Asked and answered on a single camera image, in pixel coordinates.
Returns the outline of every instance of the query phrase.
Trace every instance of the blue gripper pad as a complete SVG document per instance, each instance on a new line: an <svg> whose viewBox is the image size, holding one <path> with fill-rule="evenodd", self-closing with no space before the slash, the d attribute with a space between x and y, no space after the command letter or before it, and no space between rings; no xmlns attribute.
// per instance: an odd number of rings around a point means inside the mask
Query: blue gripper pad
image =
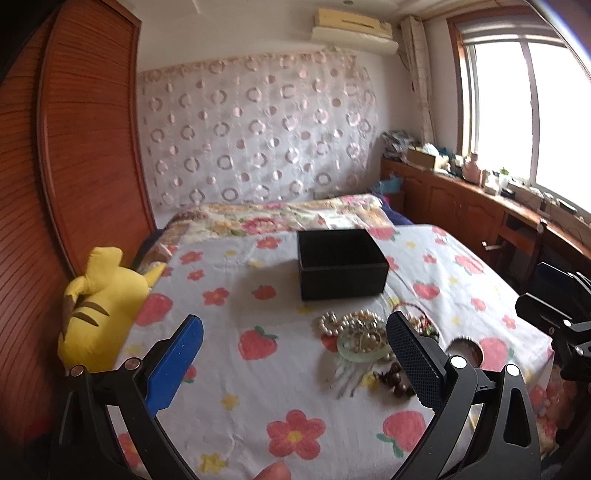
<svg viewBox="0 0 591 480"><path fill-rule="evenodd" d="M386 336L421 404L440 411L445 400L445 353L435 340L421 337L401 312L388 317Z"/></svg>
<svg viewBox="0 0 591 480"><path fill-rule="evenodd" d="M146 409L152 417L170 406L178 386L203 344L203 322L196 315L187 317L172 345L148 377Z"/></svg>

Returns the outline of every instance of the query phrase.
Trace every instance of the wooden wardrobe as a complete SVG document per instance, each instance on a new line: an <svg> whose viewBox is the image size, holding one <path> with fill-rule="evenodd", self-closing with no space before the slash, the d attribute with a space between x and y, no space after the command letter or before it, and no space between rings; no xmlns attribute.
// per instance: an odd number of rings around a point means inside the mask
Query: wooden wardrobe
<svg viewBox="0 0 591 480"><path fill-rule="evenodd" d="M61 298L93 247L130 264L154 230L139 158L140 21L68 0L0 85L0 429L22 445L53 416Z"/></svg>

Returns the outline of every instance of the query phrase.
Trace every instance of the drawer handle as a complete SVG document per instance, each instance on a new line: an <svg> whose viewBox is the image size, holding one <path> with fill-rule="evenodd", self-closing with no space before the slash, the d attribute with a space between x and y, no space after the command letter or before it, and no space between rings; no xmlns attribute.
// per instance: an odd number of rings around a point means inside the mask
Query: drawer handle
<svg viewBox="0 0 591 480"><path fill-rule="evenodd" d="M482 242L482 246L484 247L484 250L487 252L493 251L493 250L500 250L501 248L505 248L507 245L507 242L501 243L500 245L488 245L486 242Z"/></svg>

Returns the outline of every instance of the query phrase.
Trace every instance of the open black box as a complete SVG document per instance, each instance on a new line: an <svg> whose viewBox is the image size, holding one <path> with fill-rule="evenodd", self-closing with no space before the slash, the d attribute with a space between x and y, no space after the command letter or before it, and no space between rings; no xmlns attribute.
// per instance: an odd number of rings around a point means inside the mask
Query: open black box
<svg viewBox="0 0 591 480"><path fill-rule="evenodd" d="M301 299L369 297L384 291L388 262L366 230L297 232Z"/></svg>

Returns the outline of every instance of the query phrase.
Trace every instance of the pikachu plush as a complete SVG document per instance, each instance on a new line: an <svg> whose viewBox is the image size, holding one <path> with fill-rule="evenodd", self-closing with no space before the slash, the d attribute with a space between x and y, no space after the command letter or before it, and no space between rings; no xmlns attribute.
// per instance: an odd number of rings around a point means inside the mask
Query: pikachu plush
<svg viewBox="0 0 591 480"><path fill-rule="evenodd" d="M111 370L127 334L165 265L145 275L119 266L123 252L97 247L84 276L67 286L57 353L69 370L82 364L88 371ZM79 296L83 301L76 306Z"/></svg>

